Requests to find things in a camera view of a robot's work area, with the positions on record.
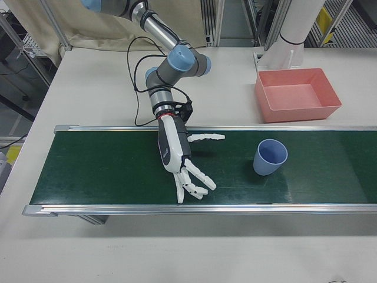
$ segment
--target yellow object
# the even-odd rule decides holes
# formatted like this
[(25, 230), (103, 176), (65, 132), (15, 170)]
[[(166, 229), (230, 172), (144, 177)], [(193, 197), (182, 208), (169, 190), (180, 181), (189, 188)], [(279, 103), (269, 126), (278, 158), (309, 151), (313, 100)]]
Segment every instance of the yellow object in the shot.
[[(320, 30), (324, 34), (327, 31), (328, 27), (330, 26), (330, 24), (332, 22), (332, 18), (330, 16), (328, 10), (326, 10), (325, 7), (322, 7), (322, 9), (320, 10), (316, 22), (317, 22)], [(328, 43), (331, 40), (332, 35), (333, 35), (333, 32), (331, 32), (328, 35), (328, 37), (326, 37), (324, 43)]]
[(22, 146), (11, 146), (6, 154), (8, 158), (8, 163), (13, 165), (21, 151)]

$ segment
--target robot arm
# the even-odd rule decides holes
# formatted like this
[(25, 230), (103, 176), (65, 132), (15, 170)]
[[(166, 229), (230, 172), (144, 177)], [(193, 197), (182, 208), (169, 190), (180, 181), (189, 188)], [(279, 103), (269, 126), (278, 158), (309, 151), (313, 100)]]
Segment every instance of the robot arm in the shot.
[(148, 9), (147, 1), (138, 0), (81, 0), (84, 6), (95, 12), (124, 17), (153, 34), (168, 50), (167, 58), (159, 67), (145, 74), (152, 111), (158, 120), (158, 148), (165, 169), (174, 175), (178, 203), (183, 202), (184, 189), (198, 199), (208, 190), (195, 186), (189, 172), (211, 190), (216, 184), (191, 162), (189, 141), (203, 139), (221, 140), (219, 134), (198, 134), (188, 137), (185, 122), (192, 113), (191, 101), (177, 108), (171, 88), (182, 77), (207, 74), (211, 69), (210, 59), (199, 54), (188, 42), (175, 34), (158, 16)]

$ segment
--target robot finger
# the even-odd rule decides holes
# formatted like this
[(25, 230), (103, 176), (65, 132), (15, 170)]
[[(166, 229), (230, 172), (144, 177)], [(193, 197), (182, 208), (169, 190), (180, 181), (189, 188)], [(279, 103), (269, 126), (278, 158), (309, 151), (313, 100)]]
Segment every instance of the robot finger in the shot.
[(187, 138), (188, 142), (195, 142), (197, 140), (224, 140), (223, 134), (192, 134)]
[(179, 182), (183, 184), (183, 187), (188, 191), (189, 194), (193, 195), (197, 199), (202, 199), (203, 195), (208, 194), (208, 190), (203, 187), (197, 187), (192, 184), (189, 173), (186, 168), (181, 169), (181, 173), (177, 174)]
[(174, 180), (176, 181), (176, 186), (177, 186), (177, 200), (178, 200), (178, 203), (183, 203), (183, 199), (184, 199), (183, 184), (180, 182), (177, 173), (173, 173), (173, 175), (174, 175)]
[(216, 184), (214, 183), (214, 181), (212, 181), (211, 178), (209, 178), (208, 176), (206, 176), (202, 171), (200, 171), (200, 169), (198, 167), (196, 167), (190, 159), (186, 159), (184, 161), (184, 166), (186, 167), (186, 169), (192, 174), (194, 175), (196, 178), (198, 178), (199, 180), (201, 180), (207, 187), (209, 187), (211, 190), (215, 190), (216, 188)]

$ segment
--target black cable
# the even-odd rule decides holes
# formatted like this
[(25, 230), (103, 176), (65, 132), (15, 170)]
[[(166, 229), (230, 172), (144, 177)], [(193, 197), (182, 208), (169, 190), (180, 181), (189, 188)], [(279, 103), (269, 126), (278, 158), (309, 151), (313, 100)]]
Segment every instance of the black cable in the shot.
[(30, 63), (28, 62), (26, 64), (26, 66), (20, 70), (18, 70), (17, 72), (15, 73), (6, 73), (6, 74), (3, 74), (3, 73), (0, 73), (0, 75), (18, 75), (20, 72), (22, 72), (23, 70), (26, 70), (28, 67), (29, 67)]
[[(143, 38), (143, 39), (147, 39), (147, 40), (149, 40), (150, 42), (152, 42), (152, 44), (153, 44), (154, 46), (156, 46), (156, 48), (161, 52), (162, 55), (146, 55), (146, 56), (143, 56), (143, 57), (142, 57), (142, 58), (136, 63), (135, 70), (134, 70), (134, 76), (132, 76), (132, 74), (131, 74), (131, 67), (130, 67), (130, 56), (129, 56), (129, 54), (130, 54), (130, 49), (131, 49), (132, 44), (133, 44), (136, 40), (141, 39), (141, 38)], [(155, 85), (154, 87), (150, 87), (150, 88), (147, 88), (147, 89), (145, 89), (145, 90), (139, 90), (139, 89), (138, 89), (138, 87), (137, 87), (137, 85), (136, 85), (137, 68), (139, 67), (139, 65), (141, 64), (141, 62), (142, 62), (143, 60), (145, 60), (145, 59), (147, 59), (147, 58), (151, 58), (151, 57), (166, 57), (165, 53), (161, 50), (161, 48), (160, 48), (160, 47), (159, 47), (159, 46), (158, 46), (158, 45), (157, 45), (157, 44), (156, 44), (151, 38), (149, 38), (149, 37), (136, 37), (136, 38), (134, 38), (134, 39), (130, 42), (130, 44), (129, 44), (128, 48), (127, 48), (127, 68), (128, 68), (128, 74), (129, 74), (129, 76), (130, 76), (130, 80), (131, 80), (132, 85), (133, 85), (133, 87), (134, 87), (135, 96), (136, 96), (136, 101), (137, 101), (137, 109), (136, 109), (136, 115), (135, 115), (134, 124), (135, 124), (135, 126), (138, 126), (138, 127), (145, 126), (145, 125), (147, 125), (147, 124), (149, 124), (149, 123), (151, 123), (151, 122), (153, 122), (153, 121), (156, 120), (156, 119), (152, 119), (152, 120), (150, 120), (150, 121), (148, 121), (148, 122), (146, 122), (146, 123), (143, 123), (143, 124), (137, 124), (137, 117), (138, 117), (138, 114), (139, 114), (139, 108), (140, 108), (140, 101), (139, 101), (138, 93), (145, 93), (145, 92), (147, 92), (147, 91), (154, 90), (154, 89), (156, 89), (156, 88), (161, 88), (161, 87), (165, 87), (165, 88), (166, 88), (166, 87), (167, 87), (167, 88), (172, 88), (172, 89), (174, 89), (174, 90), (177, 90), (177, 91), (181, 92), (181, 93), (186, 97), (188, 103), (191, 103), (191, 102), (192, 102), (192, 101), (190, 100), (190, 97), (189, 97), (189, 96), (188, 96), (183, 90), (181, 90), (181, 89), (179, 89), (179, 88), (177, 88), (177, 87), (174, 87), (174, 86), (172, 86), (172, 85)]]
[(24, 135), (23, 135), (22, 137), (20, 137), (18, 140), (13, 141), (12, 143), (7, 144), (6, 146), (0, 147), (0, 149), (6, 149), (7, 147), (9, 147), (9, 146), (11, 146), (11, 145), (13, 145), (13, 144), (19, 142), (20, 140), (22, 140), (22, 139), (23, 139), (24, 137), (26, 137), (27, 135), (28, 135), (28, 134), (24, 134)]
[(139, 95), (137, 94), (137, 91), (136, 91), (136, 89), (135, 89), (135, 82), (134, 82), (134, 80), (133, 80), (133, 78), (132, 78), (132, 75), (131, 75), (131, 67), (130, 67), (130, 49), (131, 49), (132, 44), (133, 44), (136, 40), (139, 40), (139, 39), (149, 40), (150, 42), (152, 42), (152, 44), (153, 44), (154, 46), (157, 47), (157, 49), (162, 53), (163, 56), (166, 56), (165, 53), (164, 53), (164, 51), (162, 51), (162, 49), (157, 45), (157, 43), (155, 43), (155, 42), (154, 42), (151, 38), (149, 38), (149, 37), (136, 37), (136, 38), (134, 38), (134, 39), (130, 42), (130, 44), (129, 44), (128, 48), (127, 48), (127, 68), (128, 68), (128, 74), (130, 75), (130, 80), (131, 80), (132, 85), (133, 85), (133, 87), (134, 87), (134, 91), (135, 91), (135, 95), (136, 95), (136, 102), (137, 102), (137, 109), (136, 109), (136, 115), (135, 115), (135, 120), (134, 120), (134, 124), (135, 124), (135, 126), (137, 126), (137, 127), (141, 127), (141, 126), (148, 125), (149, 123), (151, 123), (151, 122), (153, 122), (154, 120), (156, 120), (156, 119), (153, 119), (153, 120), (150, 120), (150, 121), (148, 121), (148, 122), (146, 122), (146, 123), (143, 123), (143, 124), (137, 124), (137, 116), (139, 115), (140, 102), (139, 102)]

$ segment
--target white pole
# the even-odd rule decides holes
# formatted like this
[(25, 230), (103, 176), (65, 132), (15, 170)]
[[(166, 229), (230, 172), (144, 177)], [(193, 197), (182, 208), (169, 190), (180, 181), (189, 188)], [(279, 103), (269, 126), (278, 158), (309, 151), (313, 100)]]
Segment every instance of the white pole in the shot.
[(269, 70), (289, 69), (303, 62), (303, 42), (325, 0), (292, 0), (277, 41), (258, 65)]

